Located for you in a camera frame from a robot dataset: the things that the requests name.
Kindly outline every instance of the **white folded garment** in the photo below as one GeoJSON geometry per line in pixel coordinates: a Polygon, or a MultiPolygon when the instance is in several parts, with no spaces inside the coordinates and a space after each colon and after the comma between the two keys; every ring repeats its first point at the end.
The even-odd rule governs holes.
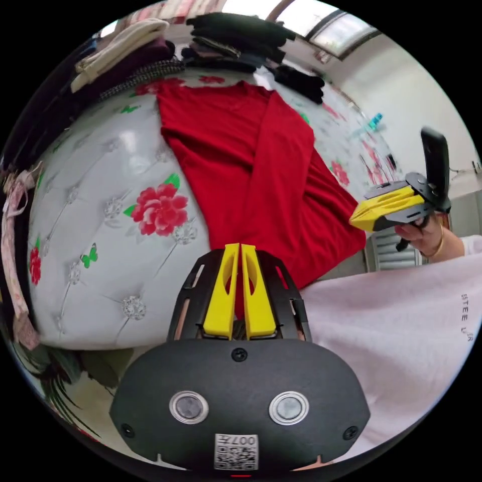
{"type": "Polygon", "coordinates": [[[303,290],[314,343],[351,366],[371,411],[359,439],[336,461],[410,427],[462,368],[482,319],[482,236],[463,241],[462,258],[303,290]]]}
{"type": "Polygon", "coordinates": [[[159,19],[145,19],[130,25],[117,35],[106,48],[75,65],[79,74],[70,84],[72,92],[91,84],[98,76],[108,72],[122,59],[143,45],[155,40],[169,27],[169,23],[159,19]]]}

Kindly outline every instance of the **window frame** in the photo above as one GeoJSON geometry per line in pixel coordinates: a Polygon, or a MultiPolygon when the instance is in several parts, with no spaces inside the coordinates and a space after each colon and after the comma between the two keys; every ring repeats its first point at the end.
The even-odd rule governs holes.
{"type": "MultiPolygon", "coordinates": [[[[279,4],[276,5],[276,7],[272,10],[272,12],[267,16],[266,20],[268,22],[275,22],[280,17],[280,15],[286,10],[286,8],[288,8],[295,1],[296,0],[281,0],[279,4]]],[[[317,35],[319,35],[328,26],[330,26],[331,24],[333,24],[334,22],[336,22],[337,20],[339,20],[345,15],[353,15],[353,14],[350,14],[349,12],[345,12],[344,10],[341,10],[341,9],[337,9],[334,12],[327,15],[322,20],[320,20],[316,25],[314,25],[313,28],[308,32],[308,34],[305,35],[304,37],[299,34],[296,34],[296,36],[304,40],[305,42],[308,42],[310,45],[316,47],[317,49],[326,52],[331,57],[334,57],[339,61],[343,61],[345,58],[348,57],[348,55],[350,55],[356,49],[361,47],[364,43],[368,42],[368,40],[371,40],[382,33],[378,29],[368,32],[362,35],[359,39],[353,41],[352,43],[349,43],[349,45],[341,52],[333,52],[330,49],[322,47],[319,44],[314,42],[314,38],[317,35]]]]}

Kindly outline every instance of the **wrist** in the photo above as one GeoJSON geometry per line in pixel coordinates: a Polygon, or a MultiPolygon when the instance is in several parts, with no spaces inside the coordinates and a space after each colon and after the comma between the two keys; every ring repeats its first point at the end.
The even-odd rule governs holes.
{"type": "Polygon", "coordinates": [[[425,242],[419,250],[422,256],[427,259],[433,258],[442,250],[445,231],[441,224],[439,224],[439,226],[435,233],[431,233],[431,235],[424,240],[425,242]]]}

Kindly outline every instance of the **qr code label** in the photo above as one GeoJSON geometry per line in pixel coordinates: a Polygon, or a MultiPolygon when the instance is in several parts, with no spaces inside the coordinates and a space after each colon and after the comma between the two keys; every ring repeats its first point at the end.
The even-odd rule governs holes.
{"type": "Polygon", "coordinates": [[[216,433],[214,468],[218,470],[258,470],[258,436],[216,433]]]}

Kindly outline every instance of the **patterned cloth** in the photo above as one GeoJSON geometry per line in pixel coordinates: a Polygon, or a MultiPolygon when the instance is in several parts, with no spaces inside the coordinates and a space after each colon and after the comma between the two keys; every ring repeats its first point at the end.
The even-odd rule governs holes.
{"type": "Polygon", "coordinates": [[[145,65],[137,69],[130,77],[128,77],[124,82],[105,90],[99,96],[99,101],[106,100],[113,95],[124,92],[128,89],[136,87],[140,84],[151,82],[160,77],[164,77],[169,74],[177,74],[184,70],[184,63],[175,57],[171,60],[160,60],[159,62],[154,62],[153,64],[145,65]]]}
{"type": "MultiPolygon", "coordinates": [[[[5,280],[14,306],[14,340],[25,348],[33,350],[40,342],[39,334],[35,331],[29,319],[29,309],[20,288],[17,266],[15,264],[15,216],[21,214],[27,206],[27,191],[35,186],[32,173],[23,171],[13,179],[6,188],[7,200],[5,201],[2,216],[2,263],[5,280]],[[25,205],[19,208],[20,201],[25,196],[25,205]]],[[[40,270],[40,263],[34,256],[31,258],[30,270],[40,270]]]]}

